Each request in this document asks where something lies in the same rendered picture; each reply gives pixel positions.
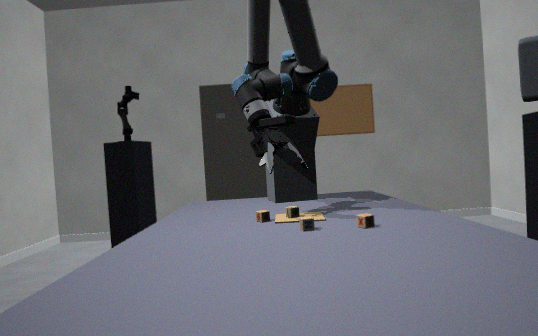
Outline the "tan flat mat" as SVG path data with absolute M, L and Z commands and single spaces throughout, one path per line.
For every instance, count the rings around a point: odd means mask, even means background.
M 299 222 L 300 217 L 309 217 L 309 216 L 314 218 L 314 221 L 326 221 L 321 212 L 306 212 L 306 213 L 299 213 L 299 215 L 300 215 L 299 217 L 288 218 L 286 217 L 286 214 L 276 214 L 275 223 Z

